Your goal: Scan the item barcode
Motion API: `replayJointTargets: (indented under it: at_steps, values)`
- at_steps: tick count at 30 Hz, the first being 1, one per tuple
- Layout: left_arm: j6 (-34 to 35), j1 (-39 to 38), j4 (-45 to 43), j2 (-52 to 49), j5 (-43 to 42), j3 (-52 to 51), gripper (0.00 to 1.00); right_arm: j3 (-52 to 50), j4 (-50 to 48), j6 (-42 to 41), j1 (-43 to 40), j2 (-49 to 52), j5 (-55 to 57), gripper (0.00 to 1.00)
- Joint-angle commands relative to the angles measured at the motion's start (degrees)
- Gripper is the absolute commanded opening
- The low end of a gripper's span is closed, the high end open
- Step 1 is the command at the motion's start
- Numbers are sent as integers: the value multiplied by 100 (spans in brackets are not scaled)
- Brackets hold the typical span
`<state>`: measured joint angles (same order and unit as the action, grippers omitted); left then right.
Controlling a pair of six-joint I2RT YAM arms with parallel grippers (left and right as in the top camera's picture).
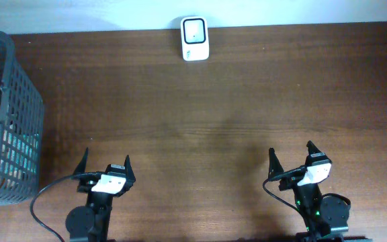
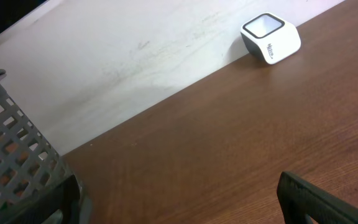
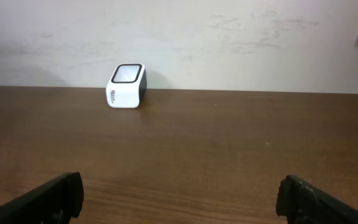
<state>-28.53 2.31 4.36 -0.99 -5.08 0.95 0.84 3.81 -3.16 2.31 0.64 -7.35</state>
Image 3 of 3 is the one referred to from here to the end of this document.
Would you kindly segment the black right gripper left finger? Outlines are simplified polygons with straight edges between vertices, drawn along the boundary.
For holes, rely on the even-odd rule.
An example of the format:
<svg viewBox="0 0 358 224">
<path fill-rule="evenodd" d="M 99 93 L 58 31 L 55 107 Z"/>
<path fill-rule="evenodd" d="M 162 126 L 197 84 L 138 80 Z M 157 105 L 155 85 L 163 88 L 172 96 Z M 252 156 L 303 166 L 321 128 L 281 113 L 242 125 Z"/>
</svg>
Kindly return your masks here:
<svg viewBox="0 0 358 224">
<path fill-rule="evenodd" d="M 84 201 L 79 172 L 64 173 L 0 206 L 0 224 L 69 223 Z"/>
</svg>

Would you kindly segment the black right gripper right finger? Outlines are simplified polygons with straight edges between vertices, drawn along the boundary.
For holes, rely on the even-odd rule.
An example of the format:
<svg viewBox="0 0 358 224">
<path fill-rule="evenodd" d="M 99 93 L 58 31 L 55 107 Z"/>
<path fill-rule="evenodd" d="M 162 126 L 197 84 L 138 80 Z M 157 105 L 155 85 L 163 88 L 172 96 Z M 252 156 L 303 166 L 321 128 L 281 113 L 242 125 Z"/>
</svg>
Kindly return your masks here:
<svg viewBox="0 0 358 224">
<path fill-rule="evenodd" d="M 281 181 L 276 213 L 288 224 L 358 224 L 358 210 L 295 175 Z"/>
</svg>

